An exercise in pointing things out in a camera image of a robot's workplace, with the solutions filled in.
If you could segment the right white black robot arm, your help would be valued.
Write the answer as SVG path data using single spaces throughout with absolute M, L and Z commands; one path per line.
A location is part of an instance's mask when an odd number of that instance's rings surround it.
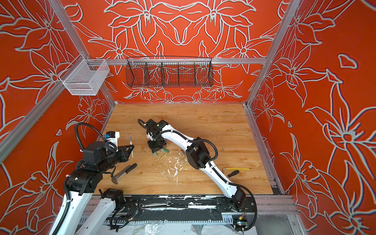
M 152 152 L 163 149 L 167 141 L 180 147 L 188 163 L 204 172 L 228 198 L 228 207 L 243 213 L 232 225 L 233 230 L 244 233 L 255 226 L 258 209 L 254 195 L 247 187 L 233 183 L 219 170 L 214 162 L 218 158 L 218 149 L 211 141 L 184 135 L 164 120 L 155 122 L 150 119 L 145 122 L 138 119 L 137 122 L 146 130 L 147 143 Z

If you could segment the beige fountain pen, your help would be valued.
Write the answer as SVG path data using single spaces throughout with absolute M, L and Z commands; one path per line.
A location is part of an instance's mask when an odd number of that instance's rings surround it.
M 130 141 L 130 145 L 133 145 L 131 134 L 129 134 L 129 141 Z

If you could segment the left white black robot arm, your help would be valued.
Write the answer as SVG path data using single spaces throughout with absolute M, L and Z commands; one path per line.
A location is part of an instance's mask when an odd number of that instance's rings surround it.
M 116 164 L 127 162 L 134 145 L 119 146 L 119 132 L 109 131 L 102 135 L 94 128 L 101 141 L 84 146 L 79 135 L 79 126 L 93 128 L 92 125 L 84 122 L 79 122 L 74 126 L 75 137 L 83 158 L 63 182 L 65 195 L 50 234 L 94 235 L 104 222 L 108 222 L 110 229 L 117 232 L 125 227 L 138 212 L 134 202 L 125 200 L 122 190 L 107 189 L 102 192 L 101 200 L 89 218 L 82 226 L 78 223 L 103 176 L 113 175 Z

